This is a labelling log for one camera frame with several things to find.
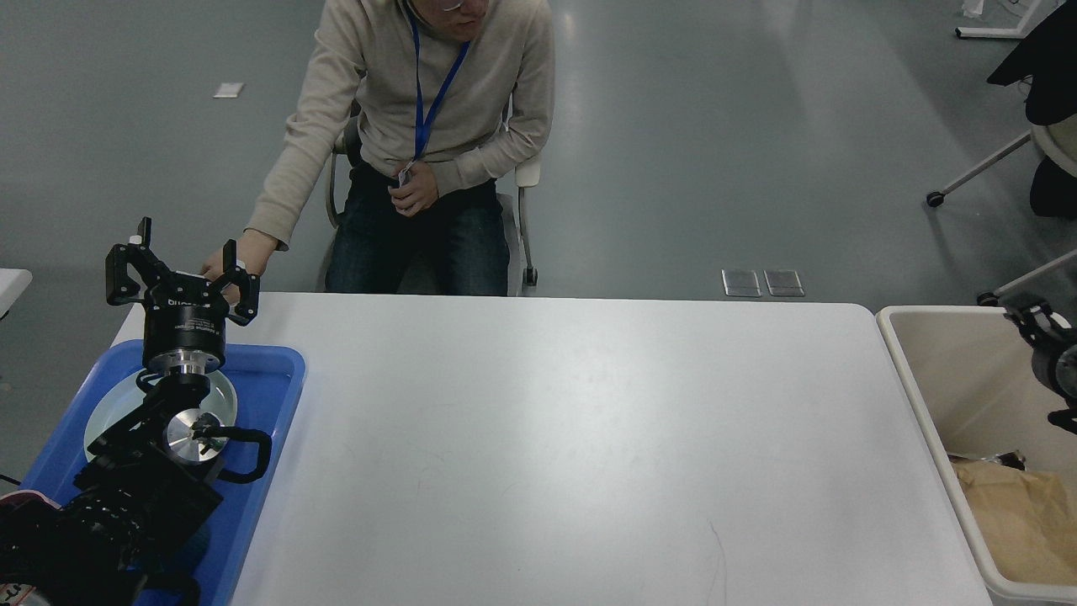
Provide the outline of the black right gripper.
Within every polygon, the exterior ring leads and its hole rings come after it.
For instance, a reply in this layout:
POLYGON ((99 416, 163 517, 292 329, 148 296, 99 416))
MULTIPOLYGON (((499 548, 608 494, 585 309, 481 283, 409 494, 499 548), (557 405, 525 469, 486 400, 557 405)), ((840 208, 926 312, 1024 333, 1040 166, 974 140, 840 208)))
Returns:
MULTIPOLYGON (((1016 306, 1005 304, 1004 316, 1011 321, 1020 337, 1033 348, 1032 369, 1035 379, 1068 404, 1076 401, 1076 333, 1067 319, 1058 314, 1046 300, 1016 306)), ((1054 427, 1077 434, 1077 410, 1067 407, 1050 412, 1054 427)))

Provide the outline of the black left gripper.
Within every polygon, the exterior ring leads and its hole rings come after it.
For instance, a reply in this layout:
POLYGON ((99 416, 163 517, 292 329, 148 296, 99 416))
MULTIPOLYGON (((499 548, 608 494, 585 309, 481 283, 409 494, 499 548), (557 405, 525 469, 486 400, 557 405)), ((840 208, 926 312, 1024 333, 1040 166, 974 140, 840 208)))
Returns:
POLYGON ((150 249, 151 217, 104 257, 104 302, 143 304, 143 368, 153 374, 210 375, 225 362, 225 319, 240 327, 258 314, 258 276, 238 258, 237 242, 220 250, 216 279, 173 286, 173 271, 150 249))

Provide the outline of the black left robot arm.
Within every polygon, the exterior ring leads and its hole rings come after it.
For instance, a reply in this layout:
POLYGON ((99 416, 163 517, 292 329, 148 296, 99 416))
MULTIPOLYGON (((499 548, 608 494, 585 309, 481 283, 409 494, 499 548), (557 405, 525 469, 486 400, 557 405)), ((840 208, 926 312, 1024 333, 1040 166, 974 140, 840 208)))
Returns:
POLYGON ((142 401, 93 439, 76 497, 41 492, 3 498, 3 602, 132 605, 146 590, 197 605, 194 575, 167 565, 223 501, 215 481, 247 484, 267 473, 272 438, 205 411, 211 374, 225 364, 225 322, 257 315, 258 277, 237 242, 215 279, 172 271, 150 249, 151 219, 104 260, 104 299, 145 307, 142 401))

